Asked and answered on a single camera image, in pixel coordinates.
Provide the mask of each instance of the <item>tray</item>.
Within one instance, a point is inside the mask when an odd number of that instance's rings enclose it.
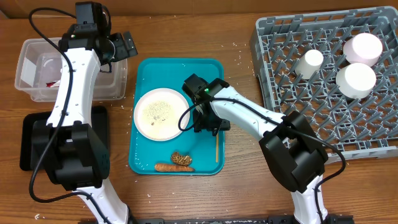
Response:
[[[266,108],[305,114],[318,137],[346,159],[398,156],[397,21],[397,10],[388,6],[258,19],[251,52]],[[350,102],[335,76],[348,64],[345,42],[363,32],[379,37],[383,53],[372,67],[377,76],[372,93]],[[293,71],[310,49],[321,51],[324,63],[308,81],[301,80]],[[328,163],[340,160],[328,155]]]
[[[171,88],[181,93],[191,106],[191,99],[182,91],[184,80],[193,73],[207,82],[215,78],[224,79],[224,69],[217,60],[203,58],[149,58],[141,62],[137,73],[134,105],[148,91],[156,88]],[[192,114],[188,126],[192,125]],[[169,141],[157,142],[145,138],[131,128],[129,165],[138,174],[156,175],[214,175],[224,166],[225,133],[218,134],[218,162],[216,162],[216,138],[211,132],[183,132]],[[155,164],[171,164],[170,157],[178,151],[190,155],[194,172],[157,172]]]

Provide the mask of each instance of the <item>dish rack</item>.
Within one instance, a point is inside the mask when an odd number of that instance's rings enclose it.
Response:
[[[345,42],[363,32],[379,37],[383,52],[372,67],[374,89],[351,101],[339,92],[336,74],[349,64]],[[317,136],[334,144],[346,159],[398,156],[397,33],[398,12],[389,6],[258,19],[250,45],[265,107],[301,112]],[[294,69],[310,49],[322,52],[324,60],[304,80]],[[332,151],[328,155],[328,164],[340,160]]]

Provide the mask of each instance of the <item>brown food item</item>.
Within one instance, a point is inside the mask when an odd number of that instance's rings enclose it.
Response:
[[[192,158],[190,156],[182,156],[178,152],[174,152],[172,154],[172,162],[181,166],[189,166],[192,163]]]
[[[155,170],[157,172],[193,172],[195,171],[192,167],[180,166],[174,164],[156,164]]]

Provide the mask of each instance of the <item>pine cone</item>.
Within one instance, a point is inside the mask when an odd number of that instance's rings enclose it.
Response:
[[[174,152],[172,154],[172,162],[181,166],[189,166],[192,163],[192,158],[190,156],[182,156],[178,152]]]

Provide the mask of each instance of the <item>white cup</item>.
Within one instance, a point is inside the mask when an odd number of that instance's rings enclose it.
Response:
[[[373,34],[362,33],[347,41],[343,53],[349,63],[363,63],[373,66],[379,60],[383,46],[378,37]]]
[[[336,84],[342,94],[352,99],[368,96],[376,84],[373,69],[363,63],[353,63],[342,68],[336,75]]]
[[[322,62],[323,55],[319,50],[309,50],[300,58],[294,71],[297,75],[302,74],[304,79],[309,79],[315,71],[319,70]]]

